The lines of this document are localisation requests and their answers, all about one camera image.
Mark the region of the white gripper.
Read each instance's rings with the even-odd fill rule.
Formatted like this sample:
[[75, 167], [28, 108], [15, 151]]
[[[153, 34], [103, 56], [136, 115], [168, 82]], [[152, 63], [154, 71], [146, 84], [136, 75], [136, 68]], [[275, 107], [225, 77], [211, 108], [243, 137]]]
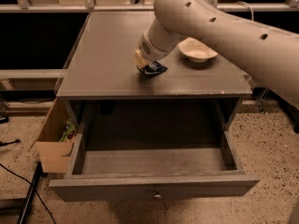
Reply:
[[163, 59], [183, 39], [183, 35], [166, 30], [155, 19], [139, 40], [139, 49], [135, 51], [136, 65], [139, 68], [144, 68], [150, 61], [154, 62]]

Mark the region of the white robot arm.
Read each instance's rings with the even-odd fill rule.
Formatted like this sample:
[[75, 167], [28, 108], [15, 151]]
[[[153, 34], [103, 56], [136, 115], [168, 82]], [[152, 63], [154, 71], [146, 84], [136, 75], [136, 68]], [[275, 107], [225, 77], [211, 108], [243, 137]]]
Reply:
[[142, 69], [195, 38], [289, 104], [299, 106], [299, 36], [216, 9], [216, 0], [154, 0], [155, 19], [141, 36], [135, 61]]

